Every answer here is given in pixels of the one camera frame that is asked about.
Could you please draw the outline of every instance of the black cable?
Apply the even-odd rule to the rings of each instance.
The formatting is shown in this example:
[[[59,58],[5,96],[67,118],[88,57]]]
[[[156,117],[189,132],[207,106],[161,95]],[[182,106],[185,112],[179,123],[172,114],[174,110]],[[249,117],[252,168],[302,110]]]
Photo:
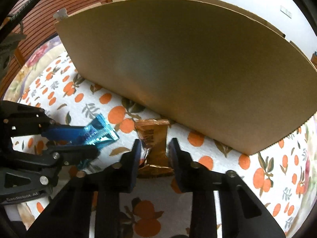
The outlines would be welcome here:
[[[28,0],[20,10],[0,29],[0,43],[23,20],[23,18],[35,7],[40,0]]]

